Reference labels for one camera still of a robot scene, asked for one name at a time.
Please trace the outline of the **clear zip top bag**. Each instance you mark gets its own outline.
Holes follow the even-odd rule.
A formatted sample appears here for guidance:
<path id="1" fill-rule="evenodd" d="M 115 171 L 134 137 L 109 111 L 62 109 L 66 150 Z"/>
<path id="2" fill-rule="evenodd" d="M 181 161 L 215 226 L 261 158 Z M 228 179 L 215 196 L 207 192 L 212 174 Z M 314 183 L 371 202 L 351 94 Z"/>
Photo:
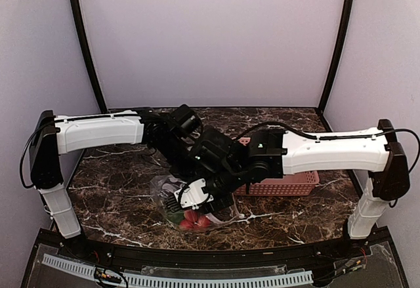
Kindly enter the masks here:
<path id="1" fill-rule="evenodd" d="M 149 187 L 162 217 L 181 232 L 216 230 L 242 217 L 234 196 L 215 197 L 207 191 L 203 178 L 184 182 L 172 175 L 156 176 Z"/>

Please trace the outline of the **red lychee bunch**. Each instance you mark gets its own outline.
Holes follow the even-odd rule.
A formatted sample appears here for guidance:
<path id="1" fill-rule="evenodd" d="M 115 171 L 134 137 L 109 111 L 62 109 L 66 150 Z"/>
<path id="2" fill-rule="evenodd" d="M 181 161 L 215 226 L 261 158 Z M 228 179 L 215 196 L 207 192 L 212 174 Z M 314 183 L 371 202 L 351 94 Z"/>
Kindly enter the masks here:
<path id="1" fill-rule="evenodd" d="M 196 211 L 185 211 L 184 219 L 180 222 L 179 228 L 181 230 L 204 230 L 210 227 L 211 221 L 205 216 Z"/>

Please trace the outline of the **pink plastic basket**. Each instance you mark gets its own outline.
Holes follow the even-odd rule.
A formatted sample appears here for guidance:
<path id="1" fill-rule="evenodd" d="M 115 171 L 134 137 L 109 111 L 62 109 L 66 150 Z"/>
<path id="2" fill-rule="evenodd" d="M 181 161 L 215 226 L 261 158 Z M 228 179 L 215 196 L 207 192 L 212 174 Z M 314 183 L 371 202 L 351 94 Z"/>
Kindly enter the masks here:
<path id="1" fill-rule="evenodd" d="M 234 193 L 248 196 L 306 196 L 319 184 L 317 171 L 307 171 L 294 175 L 284 175 L 283 178 L 266 178 L 260 183 L 241 186 Z"/>

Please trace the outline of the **green bell pepper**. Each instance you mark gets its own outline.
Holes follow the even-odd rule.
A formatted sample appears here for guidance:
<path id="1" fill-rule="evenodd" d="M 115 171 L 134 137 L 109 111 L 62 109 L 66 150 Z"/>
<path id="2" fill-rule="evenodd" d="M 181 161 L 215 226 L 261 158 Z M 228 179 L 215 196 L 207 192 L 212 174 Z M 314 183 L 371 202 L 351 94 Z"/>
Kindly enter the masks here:
<path id="1" fill-rule="evenodd" d="M 168 212 L 167 213 L 167 220 L 174 224 L 175 226 L 178 226 L 183 220 L 184 220 L 184 211 L 177 211 L 177 212 Z"/>

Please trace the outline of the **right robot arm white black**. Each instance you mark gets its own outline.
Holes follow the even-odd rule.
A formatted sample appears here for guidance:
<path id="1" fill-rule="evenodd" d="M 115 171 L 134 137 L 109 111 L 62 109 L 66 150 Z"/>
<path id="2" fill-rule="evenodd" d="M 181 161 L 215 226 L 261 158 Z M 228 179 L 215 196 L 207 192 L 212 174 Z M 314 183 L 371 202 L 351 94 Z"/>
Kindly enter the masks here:
<path id="1" fill-rule="evenodd" d="M 412 168 L 396 138 L 398 130 L 387 119 L 377 127 L 349 133 L 304 133 L 274 122 L 255 125 L 250 131 L 247 145 L 213 127 L 198 138 L 190 156 L 208 173 L 193 183 L 193 209 L 217 211 L 239 187 L 267 178 L 306 171 L 367 171 L 364 193 L 347 220 L 345 235 L 335 242 L 335 252 L 348 258 L 388 204 L 410 188 Z"/>

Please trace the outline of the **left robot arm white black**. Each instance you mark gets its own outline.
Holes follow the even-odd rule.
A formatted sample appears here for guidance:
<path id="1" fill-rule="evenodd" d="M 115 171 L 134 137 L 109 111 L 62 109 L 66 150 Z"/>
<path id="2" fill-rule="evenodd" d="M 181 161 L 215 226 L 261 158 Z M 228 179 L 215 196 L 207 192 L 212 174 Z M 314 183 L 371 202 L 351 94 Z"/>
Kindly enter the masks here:
<path id="1" fill-rule="evenodd" d="M 141 144 L 158 151 L 184 176 L 194 169 L 188 158 L 195 142 L 194 132 L 203 132 L 198 114 L 186 104 L 171 112 L 135 108 L 96 115 L 55 115 L 45 110 L 39 116 L 34 132 L 25 143 L 19 161 L 19 175 L 24 181 L 24 160 L 29 161 L 30 183 L 25 189 L 36 189 L 66 247 L 78 259 L 93 253 L 93 246 L 82 234 L 83 229 L 64 185 L 60 156 L 79 150 L 120 144 Z"/>

